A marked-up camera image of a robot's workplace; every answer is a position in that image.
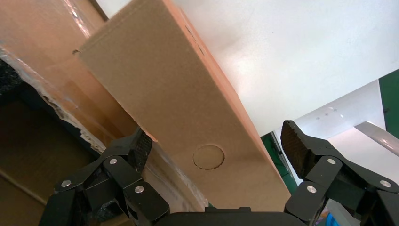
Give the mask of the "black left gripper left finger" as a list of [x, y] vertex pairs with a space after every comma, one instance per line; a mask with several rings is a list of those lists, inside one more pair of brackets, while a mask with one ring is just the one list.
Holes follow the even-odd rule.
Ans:
[[151, 148], [141, 128], [112, 141], [97, 160], [55, 185], [39, 224], [88, 226], [89, 216], [109, 201], [138, 226], [157, 224], [170, 207], [142, 177]]

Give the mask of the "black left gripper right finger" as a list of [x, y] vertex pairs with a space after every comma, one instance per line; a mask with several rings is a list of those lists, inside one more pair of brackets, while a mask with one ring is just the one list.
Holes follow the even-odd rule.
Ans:
[[393, 180], [346, 159], [329, 141], [283, 122], [281, 145], [302, 183], [284, 211], [305, 225], [315, 224], [329, 200], [344, 206], [362, 226], [399, 223], [399, 186]]

